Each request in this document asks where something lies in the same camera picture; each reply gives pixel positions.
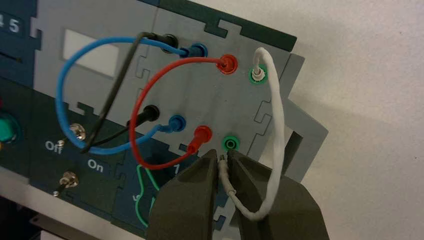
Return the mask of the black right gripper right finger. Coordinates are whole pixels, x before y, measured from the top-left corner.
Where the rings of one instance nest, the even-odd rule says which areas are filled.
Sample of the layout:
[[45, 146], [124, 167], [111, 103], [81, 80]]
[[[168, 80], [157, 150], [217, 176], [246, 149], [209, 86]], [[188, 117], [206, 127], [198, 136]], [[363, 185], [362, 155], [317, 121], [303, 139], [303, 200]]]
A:
[[[229, 180], [236, 196], [251, 212], [259, 210], [266, 196], [271, 169], [236, 151], [227, 152]], [[327, 240], [322, 211], [299, 182], [282, 176], [269, 214], [252, 221], [237, 211], [242, 240]]]

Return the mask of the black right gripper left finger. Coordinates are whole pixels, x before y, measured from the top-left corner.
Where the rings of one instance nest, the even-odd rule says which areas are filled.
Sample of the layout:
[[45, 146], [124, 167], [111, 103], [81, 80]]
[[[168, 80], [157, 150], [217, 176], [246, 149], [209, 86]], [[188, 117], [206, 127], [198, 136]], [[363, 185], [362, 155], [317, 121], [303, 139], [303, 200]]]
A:
[[210, 240], [218, 191], [218, 158], [209, 150], [162, 186], [149, 215], [149, 240]]

